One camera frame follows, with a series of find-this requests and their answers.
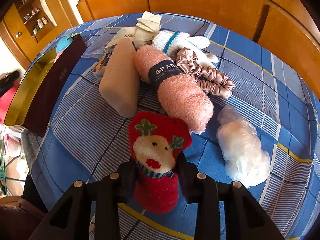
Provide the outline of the blue plaid bed sheet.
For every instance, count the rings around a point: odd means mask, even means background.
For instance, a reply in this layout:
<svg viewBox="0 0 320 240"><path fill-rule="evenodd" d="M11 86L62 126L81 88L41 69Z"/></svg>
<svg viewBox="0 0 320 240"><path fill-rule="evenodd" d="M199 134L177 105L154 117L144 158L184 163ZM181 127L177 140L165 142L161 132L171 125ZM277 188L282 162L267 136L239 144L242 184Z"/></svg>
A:
<svg viewBox="0 0 320 240"><path fill-rule="evenodd" d="M93 75L105 47L137 14L78 25L61 36L80 34L87 46L66 81L43 137L24 133L32 179L51 208L76 180L93 182L130 157L127 128L101 97ZM305 239L319 219L319 101L295 70L245 37L191 16L162 14L164 29L203 35L217 67L235 83L227 100L212 97L214 112L232 105L257 130L271 158L266 181L249 188L287 239Z"/></svg>

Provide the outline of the wooden door with shelves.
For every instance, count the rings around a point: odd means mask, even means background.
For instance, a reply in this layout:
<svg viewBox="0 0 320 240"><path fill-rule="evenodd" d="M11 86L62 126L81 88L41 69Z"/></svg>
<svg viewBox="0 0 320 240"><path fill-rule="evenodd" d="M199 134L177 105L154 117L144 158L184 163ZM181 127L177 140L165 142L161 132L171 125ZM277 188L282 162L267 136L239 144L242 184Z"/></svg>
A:
<svg viewBox="0 0 320 240"><path fill-rule="evenodd" d="M13 0L9 5L1 20L1 40L23 69L54 38L78 25L68 0Z"/></svg>

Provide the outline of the white knit glove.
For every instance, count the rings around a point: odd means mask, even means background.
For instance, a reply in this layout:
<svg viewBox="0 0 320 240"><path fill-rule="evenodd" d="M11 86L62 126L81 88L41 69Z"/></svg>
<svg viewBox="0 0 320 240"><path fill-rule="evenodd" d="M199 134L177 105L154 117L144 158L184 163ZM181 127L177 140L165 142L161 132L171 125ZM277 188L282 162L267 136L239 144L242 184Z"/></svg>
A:
<svg viewBox="0 0 320 240"><path fill-rule="evenodd" d="M189 33L161 30L153 38L151 45L173 60L177 58L181 49L188 48L195 53L197 64L214 67L213 64L219 62L216 55L210 54L208 56L202 51L210 45L210 40L204 36L190 36Z"/></svg>

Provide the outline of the blue tissue pack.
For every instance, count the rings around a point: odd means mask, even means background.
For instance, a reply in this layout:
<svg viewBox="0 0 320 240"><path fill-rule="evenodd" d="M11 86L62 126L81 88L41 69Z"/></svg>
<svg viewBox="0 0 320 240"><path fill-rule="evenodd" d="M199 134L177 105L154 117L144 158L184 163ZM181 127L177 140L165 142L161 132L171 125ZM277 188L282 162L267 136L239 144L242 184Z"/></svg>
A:
<svg viewBox="0 0 320 240"><path fill-rule="evenodd" d="M97 78L98 81L102 79L107 63L119 40L128 38L132 42L134 49L136 49L136 46L134 45L136 30L137 30L137 27L122 27L114 35L114 37L108 42L102 57L100 58L99 62L95 65L95 68L93 69L93 75Z"/></svg>

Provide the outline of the silver door knob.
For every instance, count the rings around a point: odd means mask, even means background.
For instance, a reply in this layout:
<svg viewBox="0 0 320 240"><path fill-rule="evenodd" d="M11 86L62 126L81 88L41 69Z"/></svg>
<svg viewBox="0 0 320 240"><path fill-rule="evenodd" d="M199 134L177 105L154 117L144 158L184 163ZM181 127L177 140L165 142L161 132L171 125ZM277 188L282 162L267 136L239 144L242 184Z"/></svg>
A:
<svg viewBox="0 0 320 240"><path fill-rule="evenodd" d="M15 35L15 37L18 38L18 37L20 37L21 35L22 35L22 33L21 33L21 32L18 32L18 33Z"/></svg>

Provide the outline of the red reindeer sock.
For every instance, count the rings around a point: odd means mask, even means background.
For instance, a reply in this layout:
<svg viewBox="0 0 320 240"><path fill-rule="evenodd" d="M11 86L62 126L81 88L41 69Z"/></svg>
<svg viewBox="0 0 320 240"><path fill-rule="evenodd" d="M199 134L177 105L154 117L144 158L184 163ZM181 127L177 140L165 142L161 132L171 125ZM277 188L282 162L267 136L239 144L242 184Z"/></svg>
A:
<svg viewBox="0 0 320 240"><path fill-rule="evenodd" d="M131 158L138 168L134 196L143 209L163 214L178 202L178 155L192 138L187 124L153 112L138 112L128 126Z"/></svg>

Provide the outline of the clear plastic bag bundle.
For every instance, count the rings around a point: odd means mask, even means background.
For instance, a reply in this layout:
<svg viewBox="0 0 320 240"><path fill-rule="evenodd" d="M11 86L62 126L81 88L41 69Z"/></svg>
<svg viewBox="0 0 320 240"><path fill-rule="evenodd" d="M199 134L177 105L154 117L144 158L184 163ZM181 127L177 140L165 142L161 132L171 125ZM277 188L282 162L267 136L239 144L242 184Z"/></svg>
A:
<svg viewBox="0 0 320 240"><path fill-rule="evenodd" d="M230 105L223 107L217 120L216 137L227 176L246 188L264 182L270 174L270 155L262 149L255 127Z"/></svg>

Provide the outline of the pink satin scrunchie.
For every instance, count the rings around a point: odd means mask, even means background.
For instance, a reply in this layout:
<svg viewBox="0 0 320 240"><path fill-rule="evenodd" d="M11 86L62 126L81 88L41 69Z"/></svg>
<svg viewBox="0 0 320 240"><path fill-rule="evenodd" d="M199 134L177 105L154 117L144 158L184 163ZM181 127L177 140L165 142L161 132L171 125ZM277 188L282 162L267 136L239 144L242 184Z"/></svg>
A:
<svg viewBox="0 0 320 240"><path fill-rule="evenodd" d="M198 86L206 93L227 99L235 88L233 81L217 68L198 64L196 53L182 48L177 53L176 64L180 70L194 78Z"/></svg>

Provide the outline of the pink towel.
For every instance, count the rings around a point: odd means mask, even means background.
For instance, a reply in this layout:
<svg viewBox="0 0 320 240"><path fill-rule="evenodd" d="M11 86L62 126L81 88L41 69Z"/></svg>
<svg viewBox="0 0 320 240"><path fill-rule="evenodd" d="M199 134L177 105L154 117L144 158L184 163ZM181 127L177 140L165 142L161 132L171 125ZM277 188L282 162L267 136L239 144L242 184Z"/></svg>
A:
<svg viewBox="0 0 320 240"><path fill-rule="evenodd" d="M133 61L142 80L154 87L168 116L180 118L195 134L206 130L213 117L214 106L193 77L182 72L170 57L150 45L137 49Z"/></svg>

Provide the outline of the cream cloth bag bundle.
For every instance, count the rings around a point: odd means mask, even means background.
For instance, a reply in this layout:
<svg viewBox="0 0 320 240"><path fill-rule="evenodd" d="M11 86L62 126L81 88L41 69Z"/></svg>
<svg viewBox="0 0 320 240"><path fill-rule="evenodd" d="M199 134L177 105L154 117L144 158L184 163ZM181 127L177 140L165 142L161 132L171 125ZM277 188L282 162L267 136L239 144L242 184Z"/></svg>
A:
<svg viewBox="0 0 320 240"><path fill-rule="evenodd" d="M138 49L143 45L150 45L153 38L159 33L162 16L144 11L141 17L137 18L136 34L134 39L135 47Z"/></svg>

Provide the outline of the beige cloth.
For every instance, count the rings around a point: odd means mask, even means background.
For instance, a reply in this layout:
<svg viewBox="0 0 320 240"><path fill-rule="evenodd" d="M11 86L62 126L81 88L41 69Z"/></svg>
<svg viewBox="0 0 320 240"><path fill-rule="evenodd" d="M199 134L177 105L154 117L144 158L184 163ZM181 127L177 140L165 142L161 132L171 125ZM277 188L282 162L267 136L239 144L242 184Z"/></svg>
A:
<svg viewBox="0 0 320 240"><path fill-rule="evenodd" d="M119 40L99 84L101 96L125 118L133 117L137 111L140 75L133 62L135 52L129 38Z"/></svg>

